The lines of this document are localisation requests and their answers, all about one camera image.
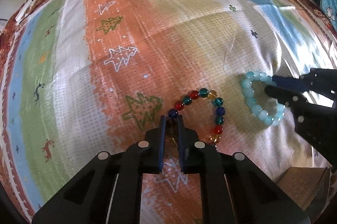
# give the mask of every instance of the white christmas tree print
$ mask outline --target white christmas tree print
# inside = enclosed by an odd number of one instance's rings
[[[124,48],[122,46],[118,46],[116,49],[109,49],[109,52],[110,58],[104,60],[104,65],[112,62],[115,67],[115,71],[118,72],[122,63],[124,63],[125,66],[128,65],[130,58],[137,53],[137,47]]]
[[[94,11],[94,13],[99,12],[100,15],[102,15],[104,13],[104,11],[109,10],[110,6],[114,5],[116,3],[116,1],[110,1],[110,2],[106,2],[103,5],[99,4],[98,5],[98,9]]]

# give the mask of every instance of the christmas tree print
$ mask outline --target christmas tree print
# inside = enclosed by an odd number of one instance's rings
[[[103,30],[104,34],[106,35],[110,30],[114,30],[117,24],[121,23],[122,16],[117,17],[109,17],[108,20],[102,20],[102,26],[99,27],[96,31]]]
[[[113,63],[115,71],[118,72],[122,63],[124,63],[125,66],[128,65],[130,58],[137,53],[137,47],[124,48],[122,46],[118,46],[116,49],[109,49],[109,52],[110,58],[104,60],[104,65]]]
[[[129,111],[122,114],[124,120],[133,118],[141,131],[145,130],[146,122],[153,122],[155,114],[161,109],[161,99],[156,96],[146,97],[137,93],[137,98],[126,95]]]

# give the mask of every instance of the beaded bracelet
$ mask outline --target beaded bracelet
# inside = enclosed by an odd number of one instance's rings
[[[213,134],[210,138],[210,144],[217,144],[220,142],[220,135],[223,131],[222,124],[224,123],[223,115],[226,113],[226,109],[222,107],[223,99],[218,97],[218,93],[214,90],[208,91],[206,88],[201,88],[199,91],[194,90],[190,93],[190,95],[185,95],[182,100],[174,103],[174,108],[168,111],[168,116],[171,119],[175,119],[178,117],[178,111],[181,111],[184,106],[188,106],[192,104],[193,100],[198,99],[199,97],[208,98],[212,100],[212,104],[217,107],[215,110],[216,118],[214,120],[216,126],[213,129]]]
[[[254,90],[252,89],[252,81],[262,81],[268,85],[276,86],[276,82],[270,76],[267,76],[265,72],[255,71],[246,73],[246,78],[242,80],[242,94],[245,97],[246,105],[250,108],[253,115],[257,116],[265,125],[278,125],[280,120],[284,116],[283,104],[276,103],[276,114],[270,116],[266,110],[263,110],[260,105],[257,104],[256,98],[254,98]]]

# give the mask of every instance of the blue bead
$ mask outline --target blue bead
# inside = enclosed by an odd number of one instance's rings
[[[171,109],[168,111],[168,116],[171,119],[175,119],[178,117],[178,111],[176,109]]]
[[[252,88],[243,89],[242,93],[245,97],[253,97],[254,96],[254,90]]]
[[[246,97],[246,105],[249,108],[252,108],[256,104],[256,98],[255,97]]]
[[[267,126],[270,126],[271,124],[273,124],[273,122],[274,119],[271,116],[267,116],[263,123]]]
[[[276,111],[277,112],[283,112],[285,109],[285,105],[277,103],[276,105]]]
[[[267,74],[265,72],[261,72],[260,75],[260,80],[265,82],[267,80]]]
[[[258,104],[254,105],[252,108],[250,108],[253,115],[258,116],[260,112],[262,111],[262,107]]]
[[[255,74],[253,72],[248,72],[246,73],[246,78],[253,81],[255,79]]]
[[[223,119],[223,117],[222,116],[217,116],[216,118],[215,118],[215,124],[217,124],[217,125],[222,125],[223,123],[224,123],[224,119]]]
[[[255,71],[254,75],[255,75],[255,80],[260,80],[260,77],[261,77],[261,72],[260,71]]]
[[[215,106],[215,107],[220,107],[223,105],[223,99],[220,98],[220,97],[217,97],[215,100],[212,101],[212,104]]]
[[[259,115],[258,115],[258,118],[261,120],[261,121],[264,121],[268,116],[268,112],[266,110],[262,110]]]
[[[252,82],[249,79],[244,79],[241,81],[242,88],[250,88],[252,87]]]
[[[226,113],[226,109],[224,107],[216,108],[215,113],[217,116],[223,116]]]

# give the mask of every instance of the metal screw head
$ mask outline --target metal screw head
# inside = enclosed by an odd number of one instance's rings
[[[146,140],[142,140],[142,141],[138,142],[138,146],[140,148],[146,148],[146,147],[149,146],[149,143]]]
[[[297,121],[299,123],[302,123],[304,121],[304,116],[299,116],[298,119],[297,119]]]
[[[205,143],[203,143],[202,141],[197,141],[194,143],[194,146],[196,148],[202,149],[202,148],[205,148]]]
[[[107,159],[108,157],[109,157],[109,154],[107,152],[101,152],[98,154],[98,159],[100,160]]]
[[[236,153],[236,154],[234,155],[234,158],[235,158],[236,160],[242,161],[242,160],[245,159],[245,155],[244,155],[243,153]]]

